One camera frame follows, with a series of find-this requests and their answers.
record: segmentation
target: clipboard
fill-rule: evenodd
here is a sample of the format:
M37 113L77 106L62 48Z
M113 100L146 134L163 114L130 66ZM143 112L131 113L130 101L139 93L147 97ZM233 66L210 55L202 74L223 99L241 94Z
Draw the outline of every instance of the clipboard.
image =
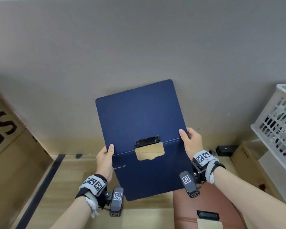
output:
M183 188L179 174L192 172L179 129L186 130L172 80L95 101L106 147L128 201Z

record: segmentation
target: gray wall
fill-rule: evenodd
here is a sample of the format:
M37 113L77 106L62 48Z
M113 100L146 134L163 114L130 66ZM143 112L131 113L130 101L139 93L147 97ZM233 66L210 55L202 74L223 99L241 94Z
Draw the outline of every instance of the gray wall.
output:
M40 140L102 138L95 99L173 79L202 134L286 83L286 0L3 0L0 92Z

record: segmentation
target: small black object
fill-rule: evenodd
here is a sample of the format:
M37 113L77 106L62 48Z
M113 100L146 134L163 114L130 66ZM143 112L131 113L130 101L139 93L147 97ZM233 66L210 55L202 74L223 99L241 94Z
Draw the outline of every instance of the small black object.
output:
M219 221L219 214L216 212L198 210L197 215L200 219Z
M219 157L231 157L237 148L238 145L220 145L217 146L216 152Z
M183 171L179 174L179 177L184 185L184 188L190 198L194 198L200 194L197 186L196 181L193 176L188 171Z
M159 136L153 136L150 138L146 138L146 139L142 139L142 140L138 140L135 144L136 148L142 147L142 146L146 146L146 145L152 145L152 144L156 144L160 142L160 138Z
M111 217L120 217L123 208L124 189L122 187L114 188L112 193L106 193L107 205L110 204L109 214Z

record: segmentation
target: black tape strip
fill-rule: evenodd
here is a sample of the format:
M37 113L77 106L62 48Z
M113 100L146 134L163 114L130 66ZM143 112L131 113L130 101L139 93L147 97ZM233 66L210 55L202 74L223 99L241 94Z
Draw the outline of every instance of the black tape strip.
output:
M25 229L27 227L27 225L29 224L29 221L31 220L36 208L38 207L42 197L44 196L44 193L46 192L49 184L51 183L64 157L65 157L64 154L58 155L49 173L47 174L46 178L44 179L41 186L39 187L31 203L29 204L29 207L27 208L26 212L24 213L21 220L19 221L16 229Z

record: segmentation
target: person's right hand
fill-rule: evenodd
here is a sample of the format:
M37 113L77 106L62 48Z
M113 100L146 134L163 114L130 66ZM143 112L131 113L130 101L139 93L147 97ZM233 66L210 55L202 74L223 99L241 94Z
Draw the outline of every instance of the person's right hand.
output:
M187 156L192 160L193 156L203 150L201 135L192 128L186 128L186 132L179 129L179 134L184 143L184 148Z

